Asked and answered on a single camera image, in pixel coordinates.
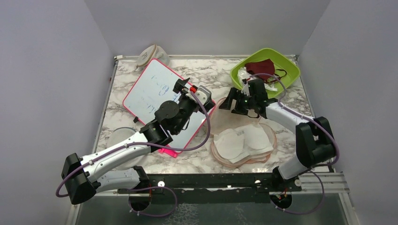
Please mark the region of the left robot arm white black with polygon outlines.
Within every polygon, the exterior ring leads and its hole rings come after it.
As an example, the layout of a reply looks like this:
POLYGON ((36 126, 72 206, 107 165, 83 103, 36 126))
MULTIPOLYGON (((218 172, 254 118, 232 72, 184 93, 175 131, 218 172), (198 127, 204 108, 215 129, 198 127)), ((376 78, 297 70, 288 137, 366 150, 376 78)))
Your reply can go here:
POLYGON ((180 95, 177 102, 163 102, 154 113, 154 119, 126 140, 99 153, 66 157, 61 172, 62 182, 56 189, 59 198, 68 197, 71 204, 84 203, 97 193, 118 188, 132 188, 143 192, 148 187, 144 169, 117 172, 114 169, 137 157, 159 149, 169 149, 174 135, 180 134, 193 113, 200 112, 209 122, 209 111, 215 106, 212 93, 204 86, 187 88, 188 79, 178 79, 173 91, 180 95))

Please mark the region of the white bra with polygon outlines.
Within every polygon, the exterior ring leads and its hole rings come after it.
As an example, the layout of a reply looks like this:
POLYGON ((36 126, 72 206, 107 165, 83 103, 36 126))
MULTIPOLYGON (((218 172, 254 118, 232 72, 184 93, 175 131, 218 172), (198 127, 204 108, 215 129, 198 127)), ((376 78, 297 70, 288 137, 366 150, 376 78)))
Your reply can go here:
POLYGON ((270 126, 251 123, 214 135, 211 151, 218 161, 233 168, 266 162, 276 147, 276 134, 270 126))

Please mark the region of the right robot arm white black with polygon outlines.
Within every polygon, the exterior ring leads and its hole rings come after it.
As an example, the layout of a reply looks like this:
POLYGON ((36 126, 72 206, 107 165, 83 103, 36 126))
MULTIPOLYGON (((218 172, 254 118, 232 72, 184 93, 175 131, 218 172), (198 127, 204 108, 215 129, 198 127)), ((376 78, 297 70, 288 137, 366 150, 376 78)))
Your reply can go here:
POLYGON ((275 121, 295 134, 295 157, 272 171, 271 186, 275 190, 282 191, 297 176, 329 159, 339 158, 339 149, 326 118, 307 117, 284 106, 280 100, 269 98, 259 79, 247 81, 242 90, 231 88, 219 109, 245 116, 253 110, 257 117, 275 121))

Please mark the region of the peach floral mesh laundry bag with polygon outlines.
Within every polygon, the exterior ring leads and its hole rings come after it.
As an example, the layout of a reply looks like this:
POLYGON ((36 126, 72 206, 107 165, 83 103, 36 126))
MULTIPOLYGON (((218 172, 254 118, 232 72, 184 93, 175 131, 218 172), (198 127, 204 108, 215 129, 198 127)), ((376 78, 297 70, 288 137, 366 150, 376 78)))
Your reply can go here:
POLYGON ((248 116, 233 114, 231 112, 231 110, 228 111, 228 110, 218 109, 219 105, 224 100, 225 100, 225 98, 222 98, 219 100, 219 102, 216 104, 217 108, 215 109, 215 112, 210 117, 210 123, 211 123, 210 133, 213 138, 214 138, 214 135, 219 134, 222 131, 229 129, 229 128, 237 128, 237 127, 241 127, 241 126, 251 124, 251 123, 266 124, 265 122, 261 122, 260 119, 254 119, 254 118, 250 118, 248 116))

